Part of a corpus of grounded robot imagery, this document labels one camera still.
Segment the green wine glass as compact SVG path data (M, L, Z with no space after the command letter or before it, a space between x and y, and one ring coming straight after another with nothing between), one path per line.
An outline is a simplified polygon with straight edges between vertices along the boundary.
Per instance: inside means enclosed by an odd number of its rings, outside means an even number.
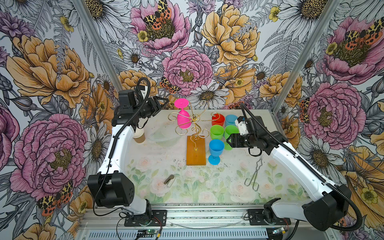
M213 125L210 128L210 137L212 140L221 140L224 136L225 129L221 125Z
M233 148L227 143L227 139L230 137L231 134L238 134L239 133L239 129L234 126L234 125L228 125L226 126L225 128L225 133L224 133L224 137L225 137L225 150L226 151L230 151L232 150Z

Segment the blue wine glass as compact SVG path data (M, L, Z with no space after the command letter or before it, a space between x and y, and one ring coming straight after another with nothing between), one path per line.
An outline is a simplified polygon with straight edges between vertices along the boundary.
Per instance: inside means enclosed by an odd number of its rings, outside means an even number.
M227 115L225 117L225 125L226 126L236 126L236 120L238 117L236 115Z
M225 144L221 140L211 140L209 143L210 156L208 161L211 165L218 165L220 163L220 155L223 153Z

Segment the red wine glass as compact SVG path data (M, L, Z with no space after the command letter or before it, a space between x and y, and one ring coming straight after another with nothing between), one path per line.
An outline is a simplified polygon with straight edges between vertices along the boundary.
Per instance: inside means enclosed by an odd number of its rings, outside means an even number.
M224 126L225 124L225 117L219 113L213 114L212 115L212 126L214 125L219 125L219 126Z

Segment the pink wine glass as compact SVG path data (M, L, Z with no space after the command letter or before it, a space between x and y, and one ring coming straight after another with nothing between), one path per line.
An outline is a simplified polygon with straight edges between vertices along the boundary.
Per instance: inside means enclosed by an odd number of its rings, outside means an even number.
M175 101L175 107L180 109L177 114L178 126L182 129L188 129L191 126L190 114L186 111L190 102L187 99L178 99Z

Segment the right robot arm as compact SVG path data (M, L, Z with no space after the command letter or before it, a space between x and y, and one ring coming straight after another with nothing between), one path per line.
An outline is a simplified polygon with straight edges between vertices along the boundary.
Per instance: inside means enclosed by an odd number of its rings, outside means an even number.
M263 219L272 224L279 219L308 222L319 231L329 228L353 232L359 230L364 218L352 201L346 185L338 186L305 160L288 139L278 131L270 132L261 117L255 116L241 104L242 116L236 120L238 134L231 134L227 143L232 148L260 150L279 162L304 188L309 200L302 203L285 203L275 198L264 204Z

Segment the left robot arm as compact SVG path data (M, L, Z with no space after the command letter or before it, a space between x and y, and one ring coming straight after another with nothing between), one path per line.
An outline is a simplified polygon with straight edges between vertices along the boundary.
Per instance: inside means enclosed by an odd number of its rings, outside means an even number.
M168 99L152 97L150 88L150 80L142 77L133 89L118 93L119 106L112 119L111 142L105 160L97 173L87 180L93 207L110 208L113 212L121 210L128 216L142 219L152 217L149 201L135 195L134 184L123 172L140 119L156 116L169 103Z

